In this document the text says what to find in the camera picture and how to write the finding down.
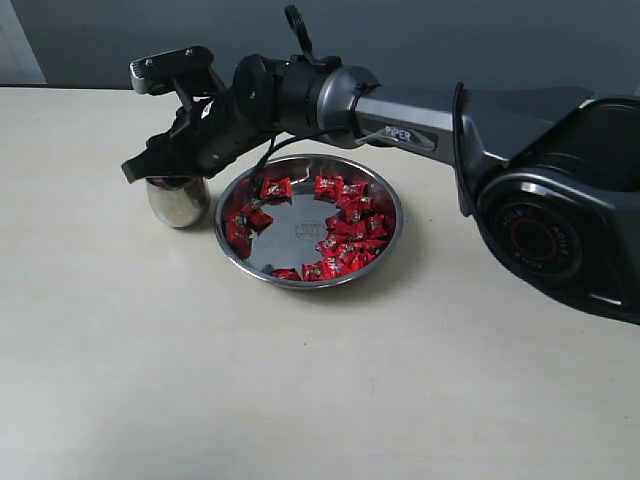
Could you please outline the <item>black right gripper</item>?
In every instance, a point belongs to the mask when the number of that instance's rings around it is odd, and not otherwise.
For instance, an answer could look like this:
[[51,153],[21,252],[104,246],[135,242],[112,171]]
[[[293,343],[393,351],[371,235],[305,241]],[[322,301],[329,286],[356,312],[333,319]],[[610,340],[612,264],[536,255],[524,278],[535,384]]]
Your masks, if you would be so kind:
[[182,108],[169,133],[146,140],[121,170],[129,184],[149,178],[158,188],[183,188],[212,178],[248,151],[280,134],[280,125],[244,117],[226,90],[190,110]]

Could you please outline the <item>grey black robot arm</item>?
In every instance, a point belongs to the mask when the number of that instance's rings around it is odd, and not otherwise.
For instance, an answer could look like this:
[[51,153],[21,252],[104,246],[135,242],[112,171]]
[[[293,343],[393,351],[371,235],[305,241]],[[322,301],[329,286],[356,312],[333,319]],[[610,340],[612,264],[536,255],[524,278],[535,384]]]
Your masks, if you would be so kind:
[[209,51],[134,61],[142,95],[176,93],[170,127],[124,162],[135,182],[213,177],[287,133],[343,149],[395,147],[453,168],[461,213],[495,258],[544,295],[639,320],[639,100],[577,88],[405,90],[337,57],[250,55],[230,86]]

